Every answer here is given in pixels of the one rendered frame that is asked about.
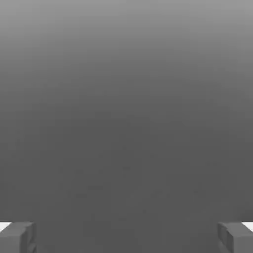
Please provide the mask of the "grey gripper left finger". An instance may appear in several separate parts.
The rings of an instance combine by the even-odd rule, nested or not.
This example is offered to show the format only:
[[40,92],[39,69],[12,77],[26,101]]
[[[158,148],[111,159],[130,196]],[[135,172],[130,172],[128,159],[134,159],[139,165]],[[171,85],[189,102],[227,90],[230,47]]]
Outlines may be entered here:
[[34,222],[0,222],[0,253],[37,253]]

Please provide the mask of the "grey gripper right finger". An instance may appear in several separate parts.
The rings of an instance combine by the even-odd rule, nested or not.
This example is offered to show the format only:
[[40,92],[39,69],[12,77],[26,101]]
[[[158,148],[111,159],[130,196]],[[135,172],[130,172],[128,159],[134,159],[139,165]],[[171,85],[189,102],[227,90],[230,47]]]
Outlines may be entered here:
[[219,253],[253,253],[253,222],[219,222]]

